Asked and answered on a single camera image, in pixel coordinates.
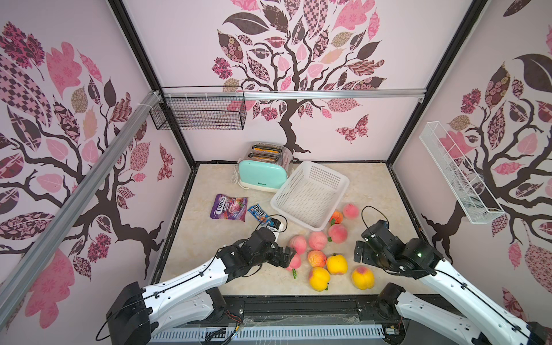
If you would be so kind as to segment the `small pink peach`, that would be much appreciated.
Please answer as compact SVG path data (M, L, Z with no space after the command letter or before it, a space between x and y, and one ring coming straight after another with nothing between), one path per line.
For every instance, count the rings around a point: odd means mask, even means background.
M346 204L342 213L346 219L350 220L357 219L360 216L360 210L354 204Z

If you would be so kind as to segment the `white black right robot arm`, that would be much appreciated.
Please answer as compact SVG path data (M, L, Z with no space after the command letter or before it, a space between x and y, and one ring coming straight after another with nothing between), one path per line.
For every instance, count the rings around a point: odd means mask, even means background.
M432 329L457 344L545 344L548 332L500 307L469 283L443 255L426 241L403 243L387 221L379 220L362 232L354 261L377 267L389 275L422 282L451 303L457 314L421 300L405 288L388 283L376 306L382 317L399 316Z

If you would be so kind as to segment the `pink peach with leaf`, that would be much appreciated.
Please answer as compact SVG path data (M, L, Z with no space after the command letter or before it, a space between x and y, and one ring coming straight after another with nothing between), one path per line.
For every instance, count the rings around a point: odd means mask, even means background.
M293 279L296 279L298 274L297 270L301 267L302 260L299 254L295 254L290 261L289 266L286 268L286 270L290 271L293 274Z

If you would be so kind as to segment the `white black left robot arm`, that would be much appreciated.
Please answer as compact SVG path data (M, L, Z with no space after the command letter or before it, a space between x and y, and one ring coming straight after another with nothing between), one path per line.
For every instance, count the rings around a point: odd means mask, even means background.
M259 228L178 277L145 287L130 283L106 313L107 339L112 344L148 344L161 331L204 321L225 308L219 287L265 263L286 268L295 254L278 245L273 231Z

